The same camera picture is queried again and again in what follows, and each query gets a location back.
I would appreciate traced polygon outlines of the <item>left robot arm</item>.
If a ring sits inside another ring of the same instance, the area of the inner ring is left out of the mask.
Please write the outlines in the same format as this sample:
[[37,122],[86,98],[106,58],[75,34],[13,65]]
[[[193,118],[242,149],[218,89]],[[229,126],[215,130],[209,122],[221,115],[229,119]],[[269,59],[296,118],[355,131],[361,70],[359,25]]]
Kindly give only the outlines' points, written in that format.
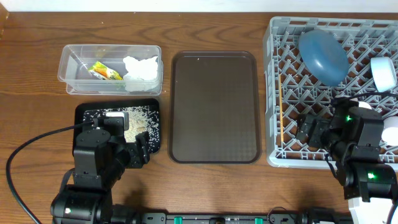
[[126,142],[123,133],[105,129],[81,132],[75,139],[74,168],[62,180],[50,213],[53,223],[140,223],[141,216],[124,205],[115,205],[111,189],[126,169],[140,169],[149,162],[149,133]]

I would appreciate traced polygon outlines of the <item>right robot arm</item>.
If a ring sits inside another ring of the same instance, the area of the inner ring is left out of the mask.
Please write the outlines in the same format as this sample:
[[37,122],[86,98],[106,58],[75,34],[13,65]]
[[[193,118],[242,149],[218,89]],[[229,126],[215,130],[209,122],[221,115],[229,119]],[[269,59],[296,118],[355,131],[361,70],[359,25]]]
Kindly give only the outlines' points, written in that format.
[[397,223],[397,176],[379,160],[384,121],[350,98],[332,102],[331,118],[300,114],[296,139],[327,151],[329,168],[343,187],[353,223]]

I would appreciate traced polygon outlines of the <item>cream white cup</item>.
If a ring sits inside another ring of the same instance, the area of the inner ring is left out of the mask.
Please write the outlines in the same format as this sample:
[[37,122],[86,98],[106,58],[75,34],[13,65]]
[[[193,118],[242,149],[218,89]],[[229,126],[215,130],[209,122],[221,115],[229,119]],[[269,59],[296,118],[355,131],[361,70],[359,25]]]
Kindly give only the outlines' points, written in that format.
[[372,109],[371,105],[369,103],[367,103],[367,102],[364,102],[364,101],[359,101],[358,102],[358,106],[360,108],[366,108],[366,109],[369,109],[369,110]]

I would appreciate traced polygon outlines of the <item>pink cup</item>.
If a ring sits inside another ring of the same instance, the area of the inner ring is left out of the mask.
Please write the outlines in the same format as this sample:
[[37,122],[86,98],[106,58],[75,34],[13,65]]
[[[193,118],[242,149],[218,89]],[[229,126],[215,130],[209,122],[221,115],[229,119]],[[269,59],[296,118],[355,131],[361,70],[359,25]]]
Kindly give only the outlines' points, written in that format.
[[398,117],[391,116],[384,120],[381,139],[389,146],[398,145]]

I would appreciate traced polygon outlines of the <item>rice leftovers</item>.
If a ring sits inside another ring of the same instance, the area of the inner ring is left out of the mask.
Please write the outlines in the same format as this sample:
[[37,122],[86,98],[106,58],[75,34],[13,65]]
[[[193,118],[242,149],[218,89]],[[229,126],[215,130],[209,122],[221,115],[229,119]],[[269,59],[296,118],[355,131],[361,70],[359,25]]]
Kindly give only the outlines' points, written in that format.
[[133,143],[138,134],[148,132],[149,152],[156,153],[160,149],[160,114],[155,105],[86,110],[82,121],[90,121],[116,111],[126,112],[129,117],[129,128],[124,132],[126,142]]

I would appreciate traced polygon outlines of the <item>dark blue plate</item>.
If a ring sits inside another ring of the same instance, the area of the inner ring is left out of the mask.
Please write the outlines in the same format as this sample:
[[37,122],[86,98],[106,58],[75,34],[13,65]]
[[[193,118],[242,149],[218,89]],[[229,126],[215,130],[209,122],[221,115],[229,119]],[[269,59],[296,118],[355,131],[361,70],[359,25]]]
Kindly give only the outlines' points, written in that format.
[[309,72],[326,86],[338,86],[347,76],[349,62],[341,44],[323,30],[311,30],[298,39],[298,49]]

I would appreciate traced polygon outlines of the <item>light blue bowl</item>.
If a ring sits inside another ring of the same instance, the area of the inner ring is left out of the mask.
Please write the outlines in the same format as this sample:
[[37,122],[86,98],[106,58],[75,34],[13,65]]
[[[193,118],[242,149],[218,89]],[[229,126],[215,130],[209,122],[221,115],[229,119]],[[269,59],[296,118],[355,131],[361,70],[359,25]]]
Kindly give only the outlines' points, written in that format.
[[396,71],[389,57],[373,57],[371,73],[378,92],[391,90],[397,85]]

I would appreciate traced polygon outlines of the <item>wooden chopstick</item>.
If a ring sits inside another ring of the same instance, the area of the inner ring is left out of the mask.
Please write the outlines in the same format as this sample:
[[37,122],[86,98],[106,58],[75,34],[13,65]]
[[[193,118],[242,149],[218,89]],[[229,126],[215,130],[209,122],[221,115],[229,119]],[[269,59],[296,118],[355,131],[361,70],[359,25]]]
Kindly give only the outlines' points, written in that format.
[[282,101],[282,82],[280,74],[278,74],[278,91],[279,91],[279,121],[280,121],[280,146],[284,145],[284,124],[283,124],[283,101]]

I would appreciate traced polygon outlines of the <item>white tissue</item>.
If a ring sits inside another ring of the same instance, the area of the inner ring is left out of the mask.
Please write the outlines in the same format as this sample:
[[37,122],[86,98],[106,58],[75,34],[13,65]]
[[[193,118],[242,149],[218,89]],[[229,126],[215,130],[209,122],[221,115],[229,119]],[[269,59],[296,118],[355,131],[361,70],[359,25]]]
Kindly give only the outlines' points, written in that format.
[[158,81],[158,57],[138,60],[127,56],[123,58],[127,74],[123,76],[126,82],[126,91],[149,91],[157,88]]

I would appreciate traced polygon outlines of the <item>yellow green snack wrapper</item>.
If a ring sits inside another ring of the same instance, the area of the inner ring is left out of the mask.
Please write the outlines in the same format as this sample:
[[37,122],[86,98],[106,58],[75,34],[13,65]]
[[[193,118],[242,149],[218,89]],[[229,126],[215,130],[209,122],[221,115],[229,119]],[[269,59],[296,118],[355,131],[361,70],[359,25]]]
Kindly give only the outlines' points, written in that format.
[[95,62],[89,69],[88,71],[94,75],[95,77],[102,79],[102,80],[122,80],[123,78],[120,76],[120,74],[107,67],[103,63],[97,61]]

